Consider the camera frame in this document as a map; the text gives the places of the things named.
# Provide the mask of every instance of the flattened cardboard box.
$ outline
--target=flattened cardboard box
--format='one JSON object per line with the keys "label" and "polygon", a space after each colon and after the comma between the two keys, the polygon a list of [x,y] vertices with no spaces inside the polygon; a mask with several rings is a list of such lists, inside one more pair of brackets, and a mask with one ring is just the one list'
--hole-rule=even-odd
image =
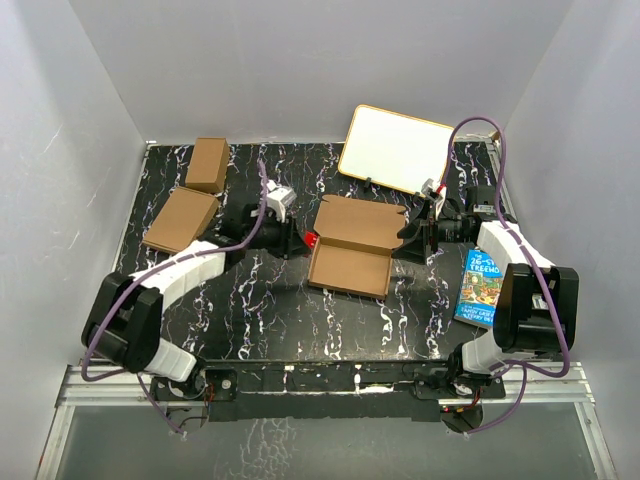
{"label": "flattened cardboard box", "polygon": [[391,251],[402,244],[405,208],[325,195],[314,230],[320,235],[309,285],[384,300],[391,281]]}
{"label": "flattened cardboard box", "polygon": [[220,193],[229,164],[229,145],[224,138],[198,138],[193,147],[187,178],[187,188],[205,193]]}
{"label": "flattened cardboard box", "polygon": [[176,188],[151,224],[142,243],[156,250],[178,253],[201,235],[218,210],[213,195]]}

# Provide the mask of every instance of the book cover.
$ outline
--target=book cover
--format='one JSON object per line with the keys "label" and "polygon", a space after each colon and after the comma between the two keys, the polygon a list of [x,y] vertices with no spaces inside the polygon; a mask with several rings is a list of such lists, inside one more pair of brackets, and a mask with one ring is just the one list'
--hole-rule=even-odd
{"label": "book cover", "polygon": [[491,328],[501,288],[502,273],[491,257],[480,250],[469,251],[453,318]]}

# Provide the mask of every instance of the white wall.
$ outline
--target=white wall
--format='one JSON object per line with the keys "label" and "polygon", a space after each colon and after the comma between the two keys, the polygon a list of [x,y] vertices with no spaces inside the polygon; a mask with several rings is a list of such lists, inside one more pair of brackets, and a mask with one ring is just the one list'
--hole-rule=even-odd
{"label": "white wall", "polygon": [[360,103],[506,122],[571,0],[70,0],[145,139],[344,140]]}
{"label": "white wall", "polygon": [[527,237],[580,275],[583,361],[621,479],[640,471],[640,4],[578,0],[507,128]]}
{"label": "white wall", "polygon": [[144,142],[66,0],[0,2],[0,478],[35,475]]}

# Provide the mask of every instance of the gray floor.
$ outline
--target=gray floor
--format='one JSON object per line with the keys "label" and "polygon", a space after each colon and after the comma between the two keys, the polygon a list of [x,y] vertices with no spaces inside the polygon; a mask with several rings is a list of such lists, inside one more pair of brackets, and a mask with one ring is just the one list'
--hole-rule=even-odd
{"label": "gray floor", "polygon": [[[487,418],[505,405],[486,407]],[[178,412],[180,420],[187,413]],[[197,429],[198,421],[190,423]],[[595,479],[573,404],[525,404],[469,440],[398,419],[205,424],[186,442],[148,407],[78,408],[59,479]]]}

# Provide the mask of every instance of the black marble table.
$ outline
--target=black marble table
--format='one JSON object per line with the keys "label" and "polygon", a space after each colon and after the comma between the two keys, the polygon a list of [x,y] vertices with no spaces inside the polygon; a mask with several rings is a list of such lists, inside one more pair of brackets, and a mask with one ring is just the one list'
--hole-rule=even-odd
{"label": "black marble table", "polygon": [[[298,194],[293,213],[313,229],[323,194],[413,206],[411,195],[338,173],[341,144],[232,145],[216,215],[233,214],[259,194],[257,160],[270,178]],[[132,273],[167,258],[141,245],[170,192],[184,179],[193,146],[157,146],[147,153],[117,269]],[[493,184],[486,144],[456,144],[447,184],[461,204],[468,185]],[[307,285],[309,258],[284,261],[249,252],[232,271],[185,295],[166,312],[162,335],[204,359],[379,360],[446,357],[482,333],[452,319],[466,253],[444,245],[426,266],[394,260],[385,301]]]}

